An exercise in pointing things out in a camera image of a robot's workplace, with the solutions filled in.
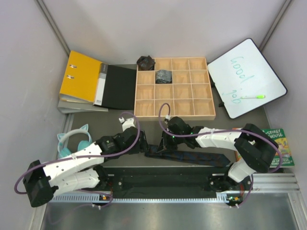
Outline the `brown blue striped tie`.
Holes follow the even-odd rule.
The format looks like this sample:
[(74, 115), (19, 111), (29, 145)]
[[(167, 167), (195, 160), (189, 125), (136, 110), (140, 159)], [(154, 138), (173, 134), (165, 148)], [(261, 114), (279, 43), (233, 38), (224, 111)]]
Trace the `brown blue striped tie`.
[(226, 167), (231, 163), (225, 155), (219, 153), (204, 153), (164, 149), (160, 150), (156, 145), (150, 145), (149, 150), (145, 152), (144, 155), (148, 158), (178, 161), (183, 163), (191, 163), (196, 165), (213, 167)]

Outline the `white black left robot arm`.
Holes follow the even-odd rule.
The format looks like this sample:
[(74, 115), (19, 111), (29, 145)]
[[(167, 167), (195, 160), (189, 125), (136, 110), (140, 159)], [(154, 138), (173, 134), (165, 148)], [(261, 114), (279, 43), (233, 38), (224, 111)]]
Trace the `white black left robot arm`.
[(146, 152), (144, 131), (130, 127), (114, 136), (103, 136), (88, 147), (51, 164), (36, 160), (23, 178), (31, 207), (42, 206), (54, 197), (75, 190), (100, 191), (108, 187), (109, 176), (102, 164), (123, 154)]

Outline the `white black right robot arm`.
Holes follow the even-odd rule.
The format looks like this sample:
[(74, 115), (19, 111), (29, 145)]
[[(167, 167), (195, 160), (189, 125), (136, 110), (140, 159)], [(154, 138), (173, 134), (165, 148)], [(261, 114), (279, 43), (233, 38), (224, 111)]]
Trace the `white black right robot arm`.
[(165, 117), (167, 137), (175, 143), (185, 143), (194, 148), (220, 148), (236, 151), (241, 159), (233, 163), (224, 184), (234, 190), (253, 173), (267, 173), (278, 152), (278, 144), (254, 124), (237, 129), (214, 129), (203, 126), (191, 127), (178, 116)]

